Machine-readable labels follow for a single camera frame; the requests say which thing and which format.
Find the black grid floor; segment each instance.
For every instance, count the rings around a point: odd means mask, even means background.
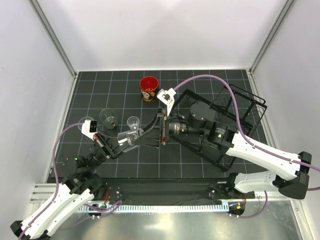
[[[99,130],[103,125],[99,113],[104,108],[113,108],[119,119],[120,132],[127,131],[127,119],[131,116],[140,118],[142,126],[148,124],[156,114],[160,103],[147,103],[142,100],[139,82],[145,76],[154,76],[159,86],[168,90],[183,80],[200,74],[212,74],[221,77],[229,84],[252,93],[245,70],[165,70],[165,71],[98,71],[80,72],[71,104],[68,109],[65,127],[77,123],[81,118],[90,116],[98,120]],[[189,82],[178,89],[177,96],[189,89],[212,101],[218,96],[223,85],[216,79],[200,79]],[[253,139],[266,143],[261,125],[252,136]],[[64,177],[76,169],[73,160],[67,157],[85,156],[93,145],[91,139],[81,134],[76,127],[69,130],[57,151],[56,167],[58,176]],[[231,157],[224,157],[226,166]],[[229,173],[256,173],[265,169],[243,159],[236,159],[231,169],[225,173],[201,157],[187,150],[179,143],[167,143],[159,149],[140,146],[124,153],[117,159],[107,160],[96,170],[102,178],[223,178]]]

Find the black wire rack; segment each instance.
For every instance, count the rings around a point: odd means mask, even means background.
[[[257,130],[258,125],[261,123],[262,117],[265,115],[267,110],[266,101],[263,98],[233,84],[231,84],[230,87],[236,99],[241,128],[247,136],[251,137]],[[226,87],[223,87],[219,91],[219,94],[212,102],[194,93],[193,91],[185,90],[175,102],[172,113],[177,113],[187,117],[192,104],[198,101],[208,104],[217,112],[216,120],[218,122],[227,124],[236,129],[238,128],[235,105]],[[195,143],[199,141],[198,139],[193,139],[190,137],[182,138],[183,139],[181,140],[184,143],[195,147],[197,146]],[[232,167],[236,158],[232,157],[230,160],[224,161],[224,157],[224,154],[218,154],[211,156],[211,159],[207,160],[216,167],[220,168],[223,172],[226,172]]]

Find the white wall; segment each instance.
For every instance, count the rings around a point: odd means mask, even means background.
[[[268,103],[278,145],[284,151],[312,154],[320,167],[320,1],[297,0],[266,52],[255,81]],[[320,186],[320,174],[310,170],[310,187]],[[320,192],[308,192],[314,226],[320,222]]]
[[[285,0],[39,0],[78,71],[249,68]]]
[[[0,1],[1,239],[43,183],[72,77],[27,0]]]

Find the table surface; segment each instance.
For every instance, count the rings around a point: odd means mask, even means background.
[[[257,213],[264,200],[246,203],[245,215]],[[88,214],[75,213],[61,229]],[[87,220],[69,230],[58,230],[52,240],[302,240],[289,201],[269,201],[252,219],[235,219],[225,212],[114,214]]]
[[[102,131],[99,113],[104,108],[112,108],[119,119],[119,132],[129,129],[127,119],[131,116],[140,118],[142,126],[145,126],[155,116],[160,103],[147,103],[142,100],[139,82],[143,77],[154,76],[159,80],[160,88],[169,89],[200,74],[216,75],[229,84],[252,92],[245,70],[80,72],[64,125],[66,127],[90,116],[98,120],[98,128]],[[178,90],[178,96],[185,89],[190,89],[212,101],[222,87],[216,79],[191,81]],[[261,125],[258,125],[252,138],[262,143],[267,142]],[[69,130],[60,141],[57,151],[58,176],[67,176],[76,169],[75,162],[72,159],[67,160],[67,157],[85,156],[92,145],[92,140],[82,135],[78,128]],[[230,157],[224,157],[222,163],[227,165],[230,161]],[[102,178],[224,178],[232,172],[249,174],[262,171],[265,169],[258,165],[236,159],[228,172],[222,172],[185,147],[172,142],[160,146],[159,149],[140,146],[117,159],[105,161],[97,168],[96,173]]]

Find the red cup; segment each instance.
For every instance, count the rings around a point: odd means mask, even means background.
[[[145,76],[140,81],[141,95],[145,102],[152,103],[157,99],[159,81],[154,76]]]

